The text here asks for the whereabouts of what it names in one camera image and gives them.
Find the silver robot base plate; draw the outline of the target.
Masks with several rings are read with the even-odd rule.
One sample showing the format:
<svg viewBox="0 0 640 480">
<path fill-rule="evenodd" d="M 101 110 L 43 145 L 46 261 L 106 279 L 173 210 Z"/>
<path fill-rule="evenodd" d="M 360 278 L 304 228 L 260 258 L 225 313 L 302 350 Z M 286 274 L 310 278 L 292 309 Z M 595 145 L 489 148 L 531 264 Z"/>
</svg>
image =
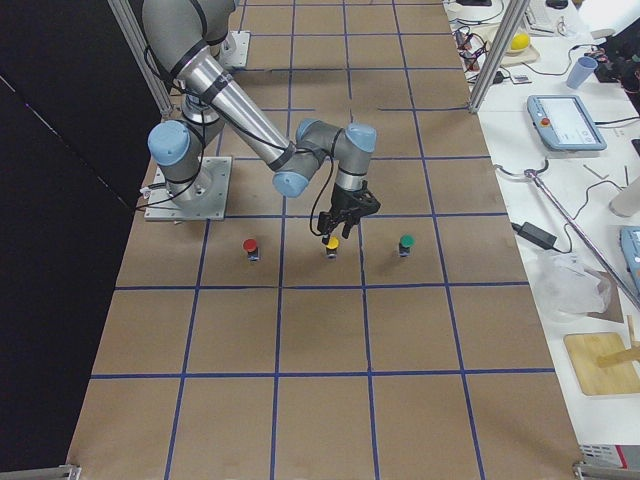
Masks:
<svg viewBox="0 0 640 480">
<path fill-rule="evenodd" d="M 161 185 L 150 191 L 144 208 L 146 221 L 223 221 L 231 177 L 232 158 L 205 156 L 201 171 L 189 189 L 173 200 L 163 173 L 156 168 L 154 182 Z"/>
</svg>

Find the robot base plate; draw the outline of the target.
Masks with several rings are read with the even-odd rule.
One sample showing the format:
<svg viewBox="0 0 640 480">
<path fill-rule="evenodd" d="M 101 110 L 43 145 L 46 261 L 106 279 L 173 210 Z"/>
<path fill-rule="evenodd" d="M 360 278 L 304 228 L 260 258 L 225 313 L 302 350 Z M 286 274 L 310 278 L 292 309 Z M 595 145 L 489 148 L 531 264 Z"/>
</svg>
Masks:
<svg viewBox="0 0 640 480">
<path fill-rule="evenodd" d="M 218 54 L 218 62 L 221 66 L 226 70 L 245 69 L 248 62 L 250 40 L 250 31 L 229 31 Z"/>
</svg>

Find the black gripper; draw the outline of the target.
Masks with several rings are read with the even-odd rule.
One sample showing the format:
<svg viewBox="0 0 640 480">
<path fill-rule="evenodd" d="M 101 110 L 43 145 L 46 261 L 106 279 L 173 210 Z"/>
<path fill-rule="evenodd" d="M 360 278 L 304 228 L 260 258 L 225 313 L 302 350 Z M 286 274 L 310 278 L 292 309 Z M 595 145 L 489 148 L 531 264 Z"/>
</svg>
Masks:
<svg viewBox="0 0 640 480">
<path fill-rule="evenodd" d="M 355 225 L 362 217 L 375 214 L 381 207 L 380 202 L 367 188 L 367 181 L 359 190 L 346 190 L 334 185 L 331 196 L 331 208 L 328 212 L 321 212 L 318 218 L 318 231 L 322 243 L 327 246 L 331 233 L 343 224 L 341 236 L 348 239 Z"/>
</svg>

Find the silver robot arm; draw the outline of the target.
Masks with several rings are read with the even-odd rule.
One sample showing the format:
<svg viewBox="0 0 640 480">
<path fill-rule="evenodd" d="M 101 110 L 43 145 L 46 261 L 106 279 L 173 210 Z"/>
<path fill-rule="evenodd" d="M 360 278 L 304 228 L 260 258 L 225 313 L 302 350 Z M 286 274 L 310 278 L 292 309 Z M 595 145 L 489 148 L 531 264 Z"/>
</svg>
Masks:
<svg viewBox="0 0 640 480">
<path fill-rule="evenodd" d="M 341 227 L 347 238 L 361 218 L 380 208 L 366 180 L 377 132 L 360 123 L 340 128 L 305 119 L 295 140 L 281 134 L 218 61 L 236 8 L 234 1 L 146 1 L 142 22 L 150 49 L 187 99 L 213 110 L 266 163 L 281 195 L 299 196 L 324 160 L 335 160 L 331 207 L 320 213 L 313 232 L 327 238 Z"/>
</svg>

